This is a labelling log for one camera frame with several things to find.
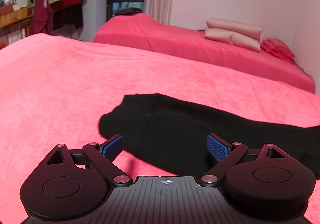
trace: red bedsheet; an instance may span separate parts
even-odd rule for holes
[[[204,39],[204,33],[163,25],[146,14],[116,16],[96,33],[94,42],[133,47],[249,73],[315,93],[312,77],[296,65],[267,54]]]
[[[27,217],[20,187],[56,144],[102,143],[100,117],[136,93],[161,93],[251,120],[320,125],[320,97],[279,82],[134,48],[27,37],[0,51],[0,221]],[[171,175],[127,152],[115,164],[133,178]],[[306,217],[320,223],[319,212],[318,181]]]

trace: pink bedspread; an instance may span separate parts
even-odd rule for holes
[[[204,33],[160,24],[146,14],[116,16],[103,25],[94,42],[134,47],[210,63],[315,93],[312,77],[297,66],[267,54],[204,39]]]
[[[320,125],[320,97],[280,82],[145,50],[34,35],[0,51],[0,220],[26,218],[20,186],[56,144],[102,143],[100,117],[136,93],[161,93],[252,120]],[[127,152],[115,163],[133,178],[170,176]],[[320,223],[319,212],[318,181],[306,217]]]

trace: window pane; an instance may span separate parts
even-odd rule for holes
[[[143,10],[143,2],[116,2],[112,4],[112,16],[115,15],[115,13],[118,10],[129,8],[129,7],[137,7]]]

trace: ridged surface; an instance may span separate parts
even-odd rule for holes
[[[40,222],[33,218],[24,222],[24,224],[31,223],[49,222]],[[224,200],[218,189],[201,187],[193,177],[140,177],[129,187],[115,188],[106,203],[95,212],[62,223],[264,224],[269,222],[242,215]],[[297,218],[272,223],[309,222],[304,218]]]

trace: blue textured pad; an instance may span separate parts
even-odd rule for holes
[[[207,149],[218,162],[229,154],[228,148],[211,135],[207,137]]]
[[[113,162],[118,155],[122,152],[124,147],[124,141],[122,136],[117,137],[115,140],[111,141],[105,147],[102,148],[102,155],[108,159],[110,162]]]

